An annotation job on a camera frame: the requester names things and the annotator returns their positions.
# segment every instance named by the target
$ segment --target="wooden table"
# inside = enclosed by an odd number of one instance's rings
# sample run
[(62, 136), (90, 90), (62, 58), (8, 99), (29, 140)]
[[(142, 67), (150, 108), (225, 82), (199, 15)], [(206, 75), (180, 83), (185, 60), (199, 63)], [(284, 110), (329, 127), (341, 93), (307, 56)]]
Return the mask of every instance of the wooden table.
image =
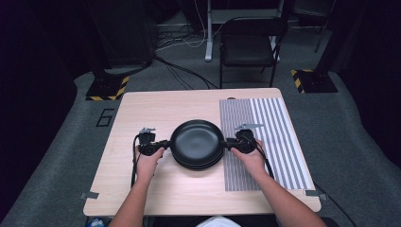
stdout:
[[(156, 128), (156, 141), (160, 141), (169, 140), (171, 133), (187, 120), (203, 119), (220, 126), (218, 101), (229, 97), (282, 95), (275, 88), (126, 93), (91, 187), (92, 192), (99, 193), (98, 198), (86, 201), (84, 214), (88, 217), (115, 215), (130, 191), (132, 141), (141, 129)], [(222, 159), (202, 171), (184, 168), (166, 150), (148, 190), (145, 215), (272, 213), (261, 191), (225, 191), (223, 170)], [(317, 197), (306, 196), (301, 189), (289, 191), (312, 210), (321, 209)]]

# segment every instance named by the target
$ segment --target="cable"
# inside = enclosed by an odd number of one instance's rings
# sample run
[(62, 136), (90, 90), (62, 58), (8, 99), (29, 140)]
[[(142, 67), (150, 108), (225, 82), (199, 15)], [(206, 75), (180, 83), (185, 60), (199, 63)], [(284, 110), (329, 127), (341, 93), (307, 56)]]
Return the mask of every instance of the cable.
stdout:
[(166, 68), (168, 69), (168, 71), (170, 71), (170, 73), (171, 73), (171, 74), (174, 76), (174, 78), (182, 85), (182, 87), (183, 87), (185, 90), (188, 90), (188, 89), (185, 87), (185, 84), (186, 84), (186, 86), (188, 86), (190, 89), (194, 90), (194, 88), (191, 87), (191, 85), (189, 85), (187, 82), (185, 82), (185, 80), (183, 80), (183, 79), (180, 77), (180, 75), (179, 75), (170, 65), (166, 64)]
[(151, 65), (151, 61), (147, 61), (140, 68), (137, 68), (137, 69), (133, 69), (133, 70), (130, 70), (130, 71), (127, 71), (124, 73), (119, 73), (119, 74), (111, 74), (108, 72), (105, 72), (105, 74), (107, 76), (110, 76), (111, 78), (124, 78), (124, 77), (131, 76), (133, 74), (137, 74), (137, 73), (143, 71), (144, 69), (148, 68), (150, 65)]
[(190, 45), (189, 42), (184, 40), (186, 42), (186, 44), (192, 48), (200, 47), (206, 39), (206, 31), (204, 30), (203, 20), (201, 19), (200, 11), (198, 10), (197, 0), (194, 0), (194, 4), (195, 4), (195, 8), (197, 9), (198, 17), (200, 18), (200, 24), (201, 24), (201, 28), (203, 30), (203, 39), (201, 40), (200, 44), (198, 44), (198, 45)]
[(171, 66), (173, 68), (177, 68), (177, 69), (180, 69), (180, 70), (182, 70), (182, 71), (184, 71), (186, 73), (194, 75), (195, 77), (201, 79), (206, 84), (208, 89), (210, 89), (209, 84), (218, 89), (218, 87), (215, 84), (213, 84), (211, 81), (207, 80), (206, 78), (202, 77), (201, 75), (199, 75), (199, 74), (197, 74), (197, 73), (195, 73), (195, 72), (193, 72), (193, 71), (191, 71), (189, 69), (186, 69), (186, 68), (183, 68), (183, 67), (181, 67), (179, 65), (170, 63), (170, 62), (168, 62), (168, 61), (166, 61), (166, 60), (164, 60), (161, 57), (156, 56), (156, 55), (154, 56), (154, 59), (159, 61), (159, 62), (161, 62), (161, 63), (167, 64), (167, 65), (169, 65), (169, 66)]
[(190, 37), (189, 39), (192, 39), (194, 37), (194, 34), (191, 33), (191, 31), (189, 31), (189, 29), (187, 30), (186, 34), (182, 35), (182, 36), (178, 36), (178, 37), (173, 37), (173, 32), (175, 33), (180, 33), (181, 30), (184, 28), (185, 26), (182, 26), (179, 30), (177, 31), (163, 31), (160, 33), (159, 35), (159, 43), (157, 44), (158, 48), (161, 47), (166, 47), (169, 44), (173, 44), (174, 42), (177, 41), (183, 41), (184, 39), (188, 38), (190, 35), (192, 35), (192, 37)]
[[(228, 0), (228, 1), (227, 1), (227, 9), (230, 9), (230, 2), (231, 2), (231, 0)], [(224, 24), (221, 24), (221, 25), (218, 27), (218, 30), (215, 32), (215, 34), (212, 35), (212, 37), (215, 37), (216, 34), (218, 34), (218, 32), (219, 32), (219, 31), (221, 30), (221, 28), (223, 27), (223, 25), (224, 25)]]
[(344, 209), (342, 209), (342, 207), (329, 195), (327, 194), (327, 192), (325, 192), (316, 182), (313, 182), (317, 188), (319, 188), (319, 190), (321, 190), (325, 195), (327, 195), (327, 198), (329, 200), (331, 200), (340, 210), (341, 212), (349, 219), (349, 221), (355, 226), (357, 227), (357, 225), (354, 223), (354, 221), (351, 219), (351, 217), (347, 214), (347, 212), (345, 212)]
[(136, 135), (135, 138), (133, 139), (133, 143), (132, 143), (132, 163), (133, 163), (133, 167), (132, 167), (132, 176), (131, 176), (131, 187), (133, 187), (133, 185), (135, 184), (135, 175), (136, 175), (136, 167), (138, 166), (138, 161), (139, 158), (141, 157), (141, 152), (139, 152), (138, 155), (138, 159), (136, 159), (136, 151), (135, 151), (135, 147), (136, 147), (136, 139), (138, 139), (139, 135)]
[(244, 136), (244, 135), (241, 135), (241, 134), (239, 134), (239, 136), (242, 137), (243, 139), (247, 140), (249, 143), (251, 143), (251, 144), (257, 149), (257, 151), (259, 151), (259, 153), (260, 153), (260, 154), (262, 155), (262, 157), (265, 159), (265, 163), (266, 163), (266, 166), (268, 167), (269, 175), (274, 179), (273, 170), (271, 169), (271, 165), (270, 165), (269, 159), (268, 159), (268, 157), (266, 156), (266, 153), (265, 153), (265, 151), (263, 150), (263, 148), (262, 148), (258, 143), (255, 144), (255, 143), (254, 143), (252, 140), (250, 140), (248, 137), (246, 137), (246, 136)]
[[(205, 40), (194, 41), (194, 42), (188, 42), (188, 43), (182, 43), (182, 44), (195, 44), (195, 43), (200, 43), (200, 42), (203, 42), (203, 41), (205, 41)], [(160, 48), (160, 49), (157, 49), (156, 52), (157, 52), (157, 51), (160, 51), (160, 50), (163, 50), (163, 49), (166, 49), (166, 48), (169, 48), (169, 47), (172, 47), (172, 46), (175, 46), (175, 45), (182, 45), (182, 44), (171, 44), (171, 45), (162, 47), (162, 48)]]

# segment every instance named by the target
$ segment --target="tripod base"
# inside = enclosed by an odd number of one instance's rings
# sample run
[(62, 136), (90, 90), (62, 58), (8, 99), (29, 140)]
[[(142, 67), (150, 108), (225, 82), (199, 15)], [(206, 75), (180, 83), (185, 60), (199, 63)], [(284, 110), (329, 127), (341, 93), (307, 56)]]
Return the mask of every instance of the tripod base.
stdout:
[(313, 70), (291, 70), (299, 93), (337, 93), (338, 90), (327, 75), (316, 75)]
[(86, 100), (118, 100), (122, 97), (129, 77), (95, 79), (86, 93)]

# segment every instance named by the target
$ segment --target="table leg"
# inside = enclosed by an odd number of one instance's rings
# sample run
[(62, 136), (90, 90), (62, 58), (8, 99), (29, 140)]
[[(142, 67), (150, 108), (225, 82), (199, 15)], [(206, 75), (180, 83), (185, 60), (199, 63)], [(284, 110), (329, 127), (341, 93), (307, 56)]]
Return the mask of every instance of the table leg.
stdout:
[(206, 46), (206, 55), (204, 57), (205, 61), (212, 60), (212, 51), (213, 51), (212, 7), (210, 5), (210, 0), (207, 0), (207, 46)]

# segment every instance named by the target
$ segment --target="dark curtain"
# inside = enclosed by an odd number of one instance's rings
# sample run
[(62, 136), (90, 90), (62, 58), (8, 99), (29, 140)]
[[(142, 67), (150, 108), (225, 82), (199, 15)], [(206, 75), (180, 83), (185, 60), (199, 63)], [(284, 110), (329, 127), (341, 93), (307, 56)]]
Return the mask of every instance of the dark curtain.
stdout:
[(35, 17), (54, 45), (71, 77), (77, 78), (94, 65), (111, 68), (96, 22), (83, 0), (27, 0)]
[(396, 9), (396, 1), (369, 1), (340, 77), (363, 127), (401, 167), (401, 16)]
[(0, 2), (0, 221), (77, 95), (68, 67), (72, 63), (54, 45), (55, 34), (45, 28), (27, 1)]

